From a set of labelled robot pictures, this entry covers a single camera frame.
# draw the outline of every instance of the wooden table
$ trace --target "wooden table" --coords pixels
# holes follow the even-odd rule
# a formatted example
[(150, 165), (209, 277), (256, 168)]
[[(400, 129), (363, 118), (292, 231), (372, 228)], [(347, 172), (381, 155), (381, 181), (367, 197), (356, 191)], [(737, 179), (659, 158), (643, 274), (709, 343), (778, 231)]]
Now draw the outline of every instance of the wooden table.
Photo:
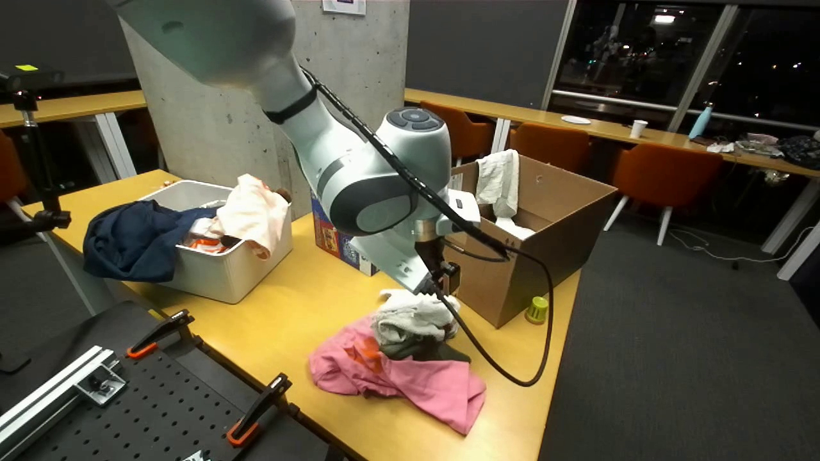
[[(669, 132), (669, 129), (654, 129), (645, 127), (639, 137), (630, 137), (630, 127), (609, 119), (588, 119), (588, 123), (565, 123), (560, 119), (560, 111), (547, 111), (547, 110), (534, 110), (534, 108), (519, 108), (519, 105), (504, 105), (504, 103), (488, 103), (488, 99), (473, 99), (473, 97), (459, 97), (459, 95), (442, 95), (442, 91), (424, 91), (424, 90), (404, 90), (404, 103), (436, 103), (445, 108), (455, 108), (464, 111), (484, 114), (484, 118), (500, 118), (510, 123), (532, 123), (532, 124), (547, 124), (547, 127), (572, 127), (572, 129), (584, 129), (591, 137), (604, 137), (614, 143), (660, 143), (660, 145), (674, 145), (674, 149), (687, 149), (696, 154), (707, 154), (702, 143), (688, 140), (680, 132)], [(770, 155), (757, 155), (748, 151), (730, 151), (719, 154), (721, 160), (730, 164), (743, 164), (753, 168), (770, 168), (782, 173), (797, 173), (807, 175), (809, 181), (798, 191), (798, 197), (792, 201), (792, 208), (783, 213), (783, 216), (775, 222), (775, 228), (768, 232), (764, 240), (760, 251), (775, 252), (787, 237), (797, 231), (801, 216), (811, 209), (811, 204), (820, 200), (820, 168), (807, 168), (792, 160), (770, 158)], [(797, 268), (807, 261), (807, 256), (820, 246), (820, 222), (811, 228), (811, 232), (793, 248), (793, 252), (787, 259), (787, 264), (778, 268), (778, 278), (792, 278)]]
[[(141, 110), (146, 97), (141, 90), (103, 91), (78, 97), (41, 99), (32, 111), (35, 123), (71, 119), (78, 140), (100, 181), (133, 175), (133, 158), (126, 145), (115, 111)], [(13, 105), (0, 105), (0, 129), (19, 127), (22, 114)]]
[[(56, 236), (82, 248), (89, 216), (169, 181), (174, 181), (172, 173), (147, 172), (64, 193), (60, 201), (71, 209), (74, 222), (67, 231), (56, 231)], [(397, 286), (384, 274), (363, 277), (314, 248), (310, 214), (292, 225), (292, 252), (238, 305), (219, 305), (153, 283), (128, 286), (164, 311), (187, 306), (194, 315), (192, 329), (253, 379), (268, 382), (283, 371), (294, 384), (286, 392), (290, 402), (363, 457), (532, 461), (538, 457), (545, 430), (579, 274), (556, 286), (551, 361), (534, 386), (523, 389), (504, 382), (475, 356), (464, 334), (452, 338), (452, 345), (472, 356), (473, 373), (486, 384), (486, 405), (466, 438), (404, 400), (337, 396), (310, 382), (308, 356), (343, 325), (374, 311), (378, 288)], [(510, 366), (513, 373), (532, 373), (542, 328), (516, 315), (502, 329), (493, 329), (469, 306), (461, 311), (484, 345)]]

